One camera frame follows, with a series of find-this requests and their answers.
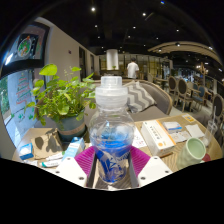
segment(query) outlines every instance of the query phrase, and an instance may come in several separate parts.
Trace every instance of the poster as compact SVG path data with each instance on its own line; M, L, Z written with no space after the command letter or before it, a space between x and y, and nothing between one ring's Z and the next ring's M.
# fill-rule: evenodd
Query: poster
M8 76L8 99L11 110L11 118L23 136L28 129L34 126L34 108L27 108L24 113L26 103L35 102L31 94L33 70L23 70Z

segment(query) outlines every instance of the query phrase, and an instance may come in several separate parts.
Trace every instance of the pillar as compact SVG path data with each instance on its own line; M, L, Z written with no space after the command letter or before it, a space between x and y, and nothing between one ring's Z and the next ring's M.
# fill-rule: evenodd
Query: pillar
M114 70L112 66L116 66L115 70L119 70L118 51L116 49L107 50L107 70Z

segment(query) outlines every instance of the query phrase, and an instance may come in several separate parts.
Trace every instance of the cushion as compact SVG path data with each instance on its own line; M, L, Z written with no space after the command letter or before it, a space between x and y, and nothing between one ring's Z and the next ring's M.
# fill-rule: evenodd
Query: cushion
M124 84L123 86L128 87L128 86L133 85L133 84L135 84L135 80L132 80L131 82L128 82L128 83Z
M151 106L142 111L141 113L131 113L131 111L128 112L132 119L137 121L148 121L153 119L159 119L163 117L168 117L169 115L164 114L157 106Z
M203 100L202 100L202 98L200 98L200 97L197 97L197 96L193 96L192 97L194 100L196 100L196 101L200 101L200 102L202 102Z
M132 113L138 113L146 108L155 105L156 101L152 96L136 82L133 85L127 86L128 88L128 101L127 105Z
M123 86L128 87L128 86L133 85L133 84L135 84L135 80L132 80L131 82L128 82L128 83L124 84Z

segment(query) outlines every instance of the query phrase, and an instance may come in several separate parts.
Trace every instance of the small box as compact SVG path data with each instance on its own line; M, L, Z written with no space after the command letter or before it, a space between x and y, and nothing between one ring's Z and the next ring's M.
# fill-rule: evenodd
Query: small box
M169 134L182 131L182 127L178 122L163 122L163 126L169 132Z
M62 158L62 161L66 157L72 157L74 158L76 155L78 155L80 152L82 152L85 149L85 142L83 138L74 137L69 144L67 150L65 151L65 154Z
M27 145L21 146L19 149L19 157L24 159L29 159L33 157L33 145L29 143Z
M158 120L144 121L141 133L149 147L152 156L163 156L172 151L176 145L172 137Z

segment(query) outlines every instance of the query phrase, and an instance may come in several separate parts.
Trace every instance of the mug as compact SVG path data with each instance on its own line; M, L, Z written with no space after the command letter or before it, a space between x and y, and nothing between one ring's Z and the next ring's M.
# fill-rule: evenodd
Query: mug
M201 163L205 154L204 143L198 138L189 138L177 157L178 170Z

